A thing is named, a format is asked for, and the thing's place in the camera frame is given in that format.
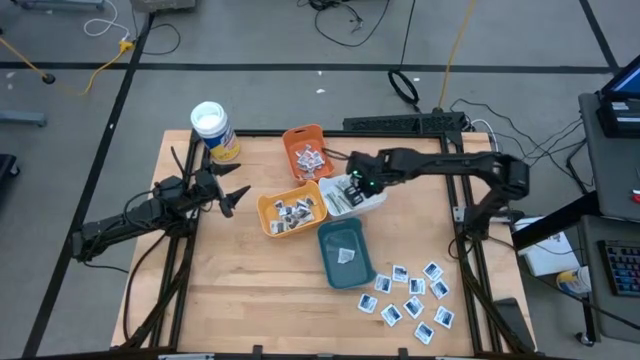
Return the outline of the black monitor blue screen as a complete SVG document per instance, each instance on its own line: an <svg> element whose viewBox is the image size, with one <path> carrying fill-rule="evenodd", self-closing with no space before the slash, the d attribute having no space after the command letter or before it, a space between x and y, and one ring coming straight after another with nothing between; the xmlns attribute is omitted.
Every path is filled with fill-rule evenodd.
<svg viewBox="0 0 640 360"><path fill-rule="evenodd" d="M625 68L601 89L601 94L608 98L640 99L640 65Z"/></svg>

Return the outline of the orange plastic bin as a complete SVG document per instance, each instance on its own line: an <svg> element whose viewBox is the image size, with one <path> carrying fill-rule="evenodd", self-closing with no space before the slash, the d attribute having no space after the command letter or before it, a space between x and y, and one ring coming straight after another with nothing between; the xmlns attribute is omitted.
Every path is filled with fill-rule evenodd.
<svg viewBox="0 0 640 360"><path fill-rule="evenodd" d="M327 143L324 139L323 128L320 125L310 124L289 129L283 134L282 139L291 174L295 181L302 184L306 181L318 181L320 178L330 177L333 174L335 167L323 151ZM318 154L317 157L323 157L325 159L325 165L322 167L315 167L314 161L311 162L307 160L307 164L315 167L315 177L312 180L301 180L300 175L306 171L304 170L304 166L298 166L296 164L296 160L299 157L295 152L303 150L306 144L311 146L311 152Z"/></svg>

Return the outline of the black desk crossbar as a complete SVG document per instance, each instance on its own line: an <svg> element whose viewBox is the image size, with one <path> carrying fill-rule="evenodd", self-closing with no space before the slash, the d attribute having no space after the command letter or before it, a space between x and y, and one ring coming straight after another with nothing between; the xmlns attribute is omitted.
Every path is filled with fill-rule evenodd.
<svg viewBox="0 0 640 360"><path fill-rule="evenodd" d="M528 248L574 226L582 216L599 216L600 214L598 194L596 191L589 192L542 219L514 232L512 234L513 245L516 250Z"/></svg>

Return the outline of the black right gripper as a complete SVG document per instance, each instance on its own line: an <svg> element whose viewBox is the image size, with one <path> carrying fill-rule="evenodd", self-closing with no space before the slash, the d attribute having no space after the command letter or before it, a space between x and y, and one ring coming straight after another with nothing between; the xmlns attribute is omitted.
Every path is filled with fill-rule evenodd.
<svg viewBox="0 0 640 360"><path fill-rule="evenodd" d="M353 200L354 207L364 202L363 196L374 196L384 191L384 186L377 178L365 170L352 170L350 182L351 185L344 190L344 193L349 200Z"/></svg>

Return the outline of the black box device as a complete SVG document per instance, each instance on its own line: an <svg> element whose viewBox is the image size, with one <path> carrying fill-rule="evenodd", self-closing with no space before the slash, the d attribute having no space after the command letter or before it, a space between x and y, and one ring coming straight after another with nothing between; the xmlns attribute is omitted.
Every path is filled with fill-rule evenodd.
<svg viewBox="0 0 640 360"><path fill-rule="evenodd" d="M640 138L640 99L604 101L596 114L606 137Z"/></svg>

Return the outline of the teal plastic bin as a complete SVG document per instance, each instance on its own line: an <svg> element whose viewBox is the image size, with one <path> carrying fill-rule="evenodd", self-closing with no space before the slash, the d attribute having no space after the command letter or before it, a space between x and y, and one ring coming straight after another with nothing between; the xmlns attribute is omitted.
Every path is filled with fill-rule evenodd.
<svg viewBox="0 0 640 360"><path fill-rule="evenodd" d="M346 218L321 225L317 231L328 284L334 289L349 289L372 282L377 273L369 257L362 222ZM340 248L355 251L353 261L338 264Z"/></svg>

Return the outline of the Lysol disinfecting wipes canister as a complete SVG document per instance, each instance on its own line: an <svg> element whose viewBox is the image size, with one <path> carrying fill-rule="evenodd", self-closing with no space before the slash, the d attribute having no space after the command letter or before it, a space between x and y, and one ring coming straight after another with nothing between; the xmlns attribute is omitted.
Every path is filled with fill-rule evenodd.
<svg viewBox="0 0 640 360"><path fill-rule="evenodd" d="M236 133L219 103L205 101L198 104L191 111L190 120L213 160L228 162L239 154Z"/></svg>
<svg viewBox="0 0 640 360"><path fill-rule="evenodd" d="M556 276L557 287L573 295L587 294L592 291L588 266L567 270Z"/></svg>

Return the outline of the white plastic bin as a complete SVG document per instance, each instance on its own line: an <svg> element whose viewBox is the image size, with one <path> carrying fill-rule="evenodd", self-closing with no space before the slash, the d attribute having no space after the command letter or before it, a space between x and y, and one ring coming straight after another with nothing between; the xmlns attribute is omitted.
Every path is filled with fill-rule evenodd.
<svg viewBox="0 0 640 360"><path fill-rule="evenodd" d="M332 193L333 191L338 191L340 195L343 195L345 197L344 192L339 191L335 187L335 183L341 179L349 180L349 176L342 174L342 175L338 175L331 178L321 178L318 182L321 195L327 192ZM329 215L333 220L341 220L348 217L359 216L364 214L365 212L376 209L377 207L379 207L385 202L386 198L387 198L387 195L385 193L374 195L372 197L366 198L364 202L361 203L359 206L357 207L352 206L353 210L350 212L347 212L347 213L340 212L340 215L335 217L332 217L330 214Z"/></svg>

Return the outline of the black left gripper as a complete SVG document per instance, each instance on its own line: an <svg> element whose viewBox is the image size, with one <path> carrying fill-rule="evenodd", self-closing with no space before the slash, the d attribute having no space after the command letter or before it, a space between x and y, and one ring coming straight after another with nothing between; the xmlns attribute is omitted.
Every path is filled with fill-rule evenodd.
<svg viewBox="0 0 640 360"><path fill-rule="evenodd" d="M222 193L216 175L226 175L237 168L240 164L213 164L213 171L209 168L200 169L194 173L195 183L193 185L193 201L196 203L206 203L209 201L219 201L219 207L226 218L233 216L233 210L240 199L251 189L250 185L242 187L234 192Z"/></svg>

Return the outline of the yellow plastic bin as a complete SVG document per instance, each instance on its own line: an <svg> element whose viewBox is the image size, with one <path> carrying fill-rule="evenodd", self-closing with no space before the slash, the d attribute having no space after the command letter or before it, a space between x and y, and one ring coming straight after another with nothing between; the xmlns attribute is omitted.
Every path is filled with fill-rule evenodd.
<svg viewBox="0 0 640 360"><path fill-rule="evenodd" d="M270 229L271 221L281 221L289 218L291 221L294 220L293 216L281 217L279 215L279 210L274 207L274 203L277 200L282 200L284 202L284 206L294 206L296 208L296 200L297 199L306 199L307 197L311 197L316 201L316 206L310 206L312 212L314 214L315 220L312 222L305 223L303 219L303 224L296 227L295 229L291 229L289 231L284 231L283 233L273 235ZM318 224L320 224L327 216L328 209L321 195L321 191L319 186L314 181L307 181L305 185L298 187L293 190L289 190L287 192L274 195L274 196L260 196L257 200L257 209L260 217L261 225L263 231L274 238L282 238L288 236L290 234L296 234L308 228L312 228Z"/></svg>

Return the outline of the grey desk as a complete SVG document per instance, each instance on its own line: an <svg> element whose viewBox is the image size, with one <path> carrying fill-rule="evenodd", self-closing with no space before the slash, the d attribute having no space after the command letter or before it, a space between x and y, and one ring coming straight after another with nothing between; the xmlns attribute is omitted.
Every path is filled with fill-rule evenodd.
<svg viewBox="0 0 640 360"><path fill-rule="evenodd" d="M595 94L578 97L595 188L603 216L640 222L640 203L632 200L640 190L640 138L606 137L596 111Z"/></svg>
<svg viewBox="0 0 640 360"><path fill-rule="evenodd" d="M591 280L591 301L598 308L595 319L602 335L640 344L640 297L616 296L608 284L600 240L640 242L640 223L584 216L578 225Z"/></svg>

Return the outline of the grey metal floor foot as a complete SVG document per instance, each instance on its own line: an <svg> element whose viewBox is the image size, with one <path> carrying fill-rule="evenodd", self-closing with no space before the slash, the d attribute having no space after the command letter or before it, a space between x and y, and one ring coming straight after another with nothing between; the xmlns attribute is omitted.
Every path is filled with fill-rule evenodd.
<svg viewBox="0 0 640 360"><path fill-rule="evenodd" d="M91 7L102 11L106 0L9 0L14 5L23 9L33 9L34 7L46 7L47 9L55 7Z"/></svg>
<svg viewBox="0 0 640 360"><path fill-rule="evenodd" d="M45 127L47 119L44 113L0 110L0 123L18 123Z"/></svg>

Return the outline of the black flat pedal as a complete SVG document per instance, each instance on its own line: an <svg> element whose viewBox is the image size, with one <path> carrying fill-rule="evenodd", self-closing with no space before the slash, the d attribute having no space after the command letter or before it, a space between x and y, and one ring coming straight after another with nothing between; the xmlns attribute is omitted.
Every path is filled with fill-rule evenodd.
<svg viewBox="0 0 640 360"><path fill-rule="evenodd" d="M509 330L526 350L535 350L531 333L516 298L504 298L493 302Z"/></svg>

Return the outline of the black computer keyboard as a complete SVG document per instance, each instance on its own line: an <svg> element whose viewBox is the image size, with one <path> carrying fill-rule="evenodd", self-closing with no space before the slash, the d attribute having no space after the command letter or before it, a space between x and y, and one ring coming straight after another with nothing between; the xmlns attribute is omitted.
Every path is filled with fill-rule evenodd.
<svg viewBox="0 0 640 360"><path fill-rule="evenodd" d="M606 278L616 296L640 297L640 242L597 242Z"/></svg>

